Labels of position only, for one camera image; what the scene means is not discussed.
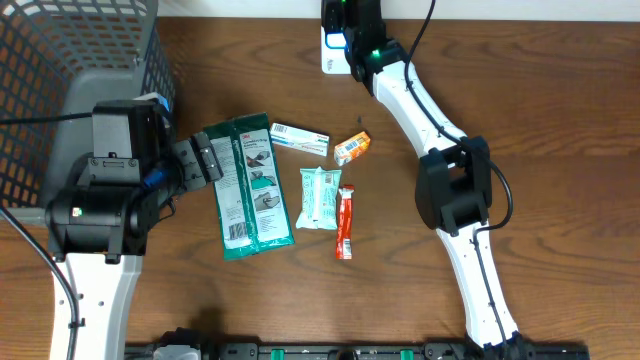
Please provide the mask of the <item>large green box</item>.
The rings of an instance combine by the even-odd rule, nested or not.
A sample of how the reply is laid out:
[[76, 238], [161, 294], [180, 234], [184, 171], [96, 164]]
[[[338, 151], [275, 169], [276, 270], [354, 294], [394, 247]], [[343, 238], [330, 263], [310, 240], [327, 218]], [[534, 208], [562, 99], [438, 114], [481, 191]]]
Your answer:
[[213, 186], [224, 259], [293, 245], [268, 115], [236, 117], [204, 133], [222, 170]]

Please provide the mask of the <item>white green box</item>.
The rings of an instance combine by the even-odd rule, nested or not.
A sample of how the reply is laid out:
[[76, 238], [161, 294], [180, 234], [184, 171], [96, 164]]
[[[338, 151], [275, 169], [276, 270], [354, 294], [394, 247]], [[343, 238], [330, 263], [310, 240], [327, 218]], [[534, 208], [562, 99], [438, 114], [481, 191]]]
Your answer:
[[273, 123], [270, 128], [270, 136], [272, 142], [277, 145], [323, 157], [328, 155], [330, 137], [327, 135]]

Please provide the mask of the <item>teal snack packet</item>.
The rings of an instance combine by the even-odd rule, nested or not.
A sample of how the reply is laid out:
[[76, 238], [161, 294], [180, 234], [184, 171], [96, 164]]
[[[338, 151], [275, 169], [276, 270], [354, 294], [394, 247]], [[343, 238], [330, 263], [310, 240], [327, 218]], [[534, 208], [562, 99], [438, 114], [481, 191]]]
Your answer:
[[298, 229], [336, 230], [336, 198], [341, 170], [301, 169], [302, 209]]

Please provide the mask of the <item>orange small box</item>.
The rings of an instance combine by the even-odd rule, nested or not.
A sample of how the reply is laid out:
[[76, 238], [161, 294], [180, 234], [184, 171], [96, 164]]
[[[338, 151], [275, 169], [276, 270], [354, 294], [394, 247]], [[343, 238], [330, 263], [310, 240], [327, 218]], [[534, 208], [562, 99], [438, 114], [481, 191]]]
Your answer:
[[369, 135], [362, 131], [334, 147], [334, 160], [338, 166], [343, 166], [357, 157], [365, 154], [371, 143]]

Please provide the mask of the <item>red stick sachet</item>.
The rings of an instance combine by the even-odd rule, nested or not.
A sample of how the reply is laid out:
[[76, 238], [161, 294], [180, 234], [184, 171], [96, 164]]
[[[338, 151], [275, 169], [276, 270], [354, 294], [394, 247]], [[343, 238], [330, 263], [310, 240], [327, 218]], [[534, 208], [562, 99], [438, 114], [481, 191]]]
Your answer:
[[355, 187], [353, 185], [344, 185], [339, 189], [341, 199], [336, 239], [336, 258], [339, 260], [350, 260], [352, 258], [351, 231], [354, 190]]

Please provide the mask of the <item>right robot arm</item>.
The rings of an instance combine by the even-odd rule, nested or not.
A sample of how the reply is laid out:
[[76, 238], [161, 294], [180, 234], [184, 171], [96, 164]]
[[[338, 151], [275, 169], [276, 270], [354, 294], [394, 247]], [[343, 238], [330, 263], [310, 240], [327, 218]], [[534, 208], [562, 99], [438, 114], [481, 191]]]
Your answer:
[[387, 33], [379, 0], [322, 0], [326, 74], [350, 74], [400, 125], [419, 159], [415, 203], [445, 246], [461, 293], [469, 359], [526, 359], [490, 248], [491, 180], [507, 182], [484, 138], [469, 137], [417, 75], [415, 51]]

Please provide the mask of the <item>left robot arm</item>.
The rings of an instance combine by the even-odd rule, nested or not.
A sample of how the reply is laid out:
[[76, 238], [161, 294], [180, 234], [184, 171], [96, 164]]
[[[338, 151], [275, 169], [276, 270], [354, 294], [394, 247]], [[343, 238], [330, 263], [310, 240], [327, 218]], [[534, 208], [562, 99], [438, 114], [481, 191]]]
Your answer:
[[176, 141], [162, 98], [96, 104], [93, 150], [49, 202], [55, 264], [53, 359], [121, 359], [148, 234], [175, 197], [223, 178], [203, 132]]

